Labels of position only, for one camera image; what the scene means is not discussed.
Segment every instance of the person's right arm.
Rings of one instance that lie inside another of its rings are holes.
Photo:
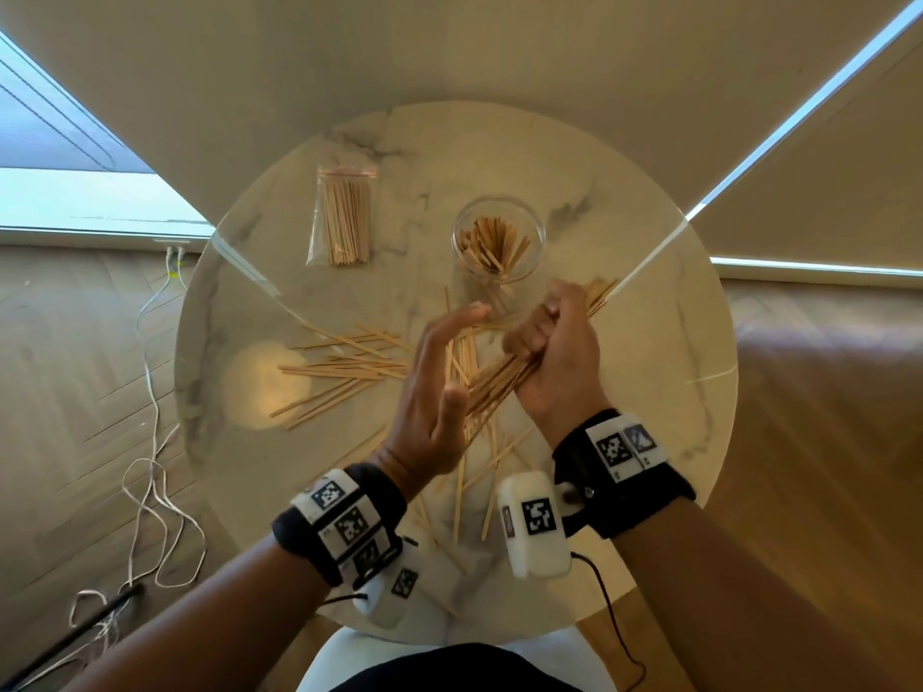
[[[585,312],[582,287],[553,282],[504,339],[507,351],[544,355],[517,396],[552,448],[612,407]],[[612,541],[698,690],[901,689],[692,501],[678,498]]]

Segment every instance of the glass jar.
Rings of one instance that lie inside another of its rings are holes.
[[[478,230],[480,219],[487,223],[498,220],[494,223],[501,225],[488,228],[486,240],[481,237],[484,231],[479,230],[479,244],[472,247],[472,234]],[[512,230],[502,237],[506,240],[513,234],[511,252],[497,244],[497,228],[505,229],[506,224]],[[474,199],[460,211],[452,227],[455,303],[490,303],[490,319],[495,321],[531,310],[541,300],[547,283],[539,281],[544,249],[545,226],[528,204],[515,197]]]

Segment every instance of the forearm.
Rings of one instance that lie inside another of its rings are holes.
[[[698,690],[899,689],[694,503],[613,543]]]
[[[330,588],[268,536],[139,628],[67,687],[256,689]]]

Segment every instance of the clear plastic bag of sticks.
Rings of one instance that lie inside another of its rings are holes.
[[[375,168],[317,169],[306,265],[361,266],[371,259]]]

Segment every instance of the blue light strip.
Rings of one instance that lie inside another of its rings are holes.
[[[739,257],[712,257],[713,265],[761,266],[771,269],[807,269],[815,272],[848,272],[850,274],[879,274],[888,277],[923,277],[923,269],[894,269],[887,266],[824,265],[814,262],[781,262],[778,260],[750,260]]]
[[[917,17],[923,13],[923,0],[913,0],[906,8],[899,13],[894,19],[885,26],[874,38],[869,41],[856,56],[844,65],[840,71],[827,80],[824,85],[815,92],[808,101],[802,104],[794,114],[789,116],[785,122],[773,131],[766,140],[757,146],[757,149],[750,153],[744,162],[737,165],[732,172],[721,180],[721,183],[712,189],[698,205],[686,214],[686,220],[692,220],[696,217],[701,209],[707,207],[721,192],[732,185],[741,175],[749,170],[753,164],[768,153],[776,143],[788,136],[801,122],[809,115],[814,113],[821,104],[829,99],[834,92],[837,92],[845,85],[857,72],[859,72],[872,58],[878,55],[884,48],[912,23],[917,21]]]

